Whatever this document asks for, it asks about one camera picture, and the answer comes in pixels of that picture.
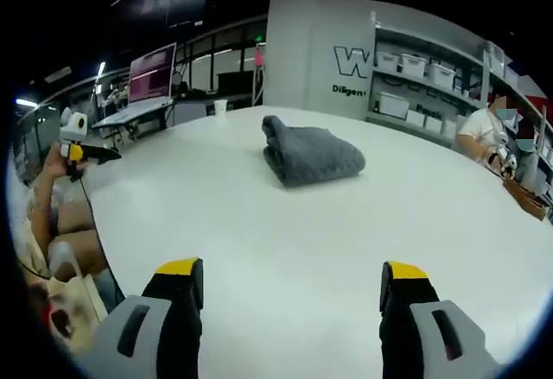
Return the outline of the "person's left hand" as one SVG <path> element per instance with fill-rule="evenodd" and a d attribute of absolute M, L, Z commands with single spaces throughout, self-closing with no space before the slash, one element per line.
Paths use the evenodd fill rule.
<path fill-rule="evenodd" d="M 67 160 L 61 155 L 59 142 L 55 141 L 51 144 L 41 174 L 50 180 L 56 180 L 67 175 Z"/>

